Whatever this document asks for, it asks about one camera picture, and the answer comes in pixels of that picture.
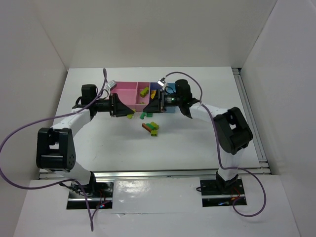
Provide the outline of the dark green rounded brick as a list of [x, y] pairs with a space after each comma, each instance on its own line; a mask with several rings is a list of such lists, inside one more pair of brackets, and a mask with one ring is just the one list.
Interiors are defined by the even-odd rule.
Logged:
[[151, 125], [150, 123], [146, 123], [145, 125], [147, 126], [148, 129], [155, 130], [155, 127]]

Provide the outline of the brown long plate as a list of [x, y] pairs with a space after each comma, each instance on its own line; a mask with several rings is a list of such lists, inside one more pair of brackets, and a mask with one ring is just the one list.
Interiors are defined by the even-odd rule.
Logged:
[[147, 130], [149, 133], [151, 132], [151, 130], [147, 128], [147, 126], [145, 125], [145, 123], [142, 124], [142, 127], [143, 127], [145, 130]]

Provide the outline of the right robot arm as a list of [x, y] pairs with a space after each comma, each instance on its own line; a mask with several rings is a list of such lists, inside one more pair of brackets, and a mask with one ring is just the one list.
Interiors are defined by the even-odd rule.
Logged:
[[134, 112], [164, 113], [169, 107], [179, 108], [190, 119], [213, 125], [218, 150], [219, 169], [215, 180], [219, 190], [231, 189], [238, 178], [238, 167], [244, 149], [253, 139], [251, 129], [238, 107], [222, 109], [202, 103], [193, 97], [187, 80], [179, 79], [168, 85], [158, 82], [118, 82], [111, 92]]

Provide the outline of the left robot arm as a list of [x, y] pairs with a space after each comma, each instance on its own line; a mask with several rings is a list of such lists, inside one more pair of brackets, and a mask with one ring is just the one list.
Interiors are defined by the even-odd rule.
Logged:
[[96, 190], [96, 178], [93, 172], [76, 161], [75, 135], [90, 123], [97, 113], [108, 112], [112, 117], [124, 117], [134, 113], [116, 93], [101, 99], [103, 91], [109, 92], [103, 87], [98, 91], [94, 84], [83, 85], [81, 97], [73, 106], [72, 112], [54, 126], [41, 128], [37, 136], [37, 167], [77, 181], [79, 184], [76, 189], [82, 185], [87, 193]]

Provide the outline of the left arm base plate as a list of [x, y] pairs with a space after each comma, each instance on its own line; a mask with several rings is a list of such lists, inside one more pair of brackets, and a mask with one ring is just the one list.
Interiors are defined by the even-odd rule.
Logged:
[[[86, 209], [85, 198], [78, 184], [72, 183], [66, 186], [69, 189], [67, 210], [83, 210]], [[98, 182], [94, 191], [88, 191], [87, 201], [90, 209], [112, 209], [113, 207], [113, 191], [114, 182]]]

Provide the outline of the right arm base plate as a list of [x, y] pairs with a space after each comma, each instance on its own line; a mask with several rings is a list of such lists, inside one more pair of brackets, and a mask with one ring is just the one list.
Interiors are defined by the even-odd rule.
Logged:
[[200, 180], [196, 191], [201, 193], [203, 207], [232, 206], [234, 201], [235, 205], [247, 205], [241, 179], [224, 191], [219, 190], [215, 180]]

